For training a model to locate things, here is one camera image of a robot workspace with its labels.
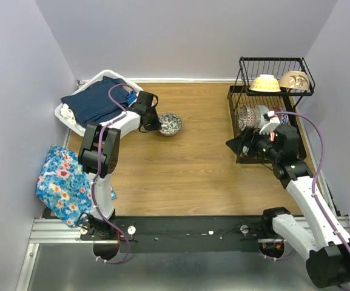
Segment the grey paisley pattern bowl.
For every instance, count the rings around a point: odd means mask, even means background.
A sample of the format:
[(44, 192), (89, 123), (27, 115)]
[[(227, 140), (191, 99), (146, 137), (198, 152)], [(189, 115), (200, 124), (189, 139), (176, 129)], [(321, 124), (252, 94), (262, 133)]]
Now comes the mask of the grey paisley pattern bowl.
[(158, 116), (158, 120), (160, 122), (158, 131), (163, 136), (176, 135), (183, 125), (181, 118), (174, 113), (162, 113)]

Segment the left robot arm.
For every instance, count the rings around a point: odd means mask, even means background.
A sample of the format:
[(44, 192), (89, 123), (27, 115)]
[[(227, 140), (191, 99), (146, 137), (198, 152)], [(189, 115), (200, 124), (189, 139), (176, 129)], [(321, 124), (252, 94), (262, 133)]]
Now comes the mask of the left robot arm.
[(82, 229), (101, 239), (116, 237), (115, 208), (111, 197), (112, 173), (118, 163), (121, 138), (133, 131), (158, 130), (158, 97), (140, 91), (136, 101), (103, 125), (91, 122), (83, 136), (78, 161), (90, 180), (92, 210), (83, 213)]

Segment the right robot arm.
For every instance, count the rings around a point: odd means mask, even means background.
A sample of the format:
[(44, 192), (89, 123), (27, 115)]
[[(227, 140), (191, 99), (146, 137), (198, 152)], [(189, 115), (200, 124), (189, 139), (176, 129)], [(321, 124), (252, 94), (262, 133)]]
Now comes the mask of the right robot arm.
[(303, 258), (316, 287), (341, 287), (350, 283), (350, 234), (329, 209), (308, 165), (299, 159), (299, 142), (297, 129), (285, 124), (269, 135), (246, 127), (226, 145), (237, 155), (271, 162), (275, 177), (294, 198), (309, 226), (304, 229), (280, 207), (263, 212), (260, 232), (268, 238), (282, 236)]

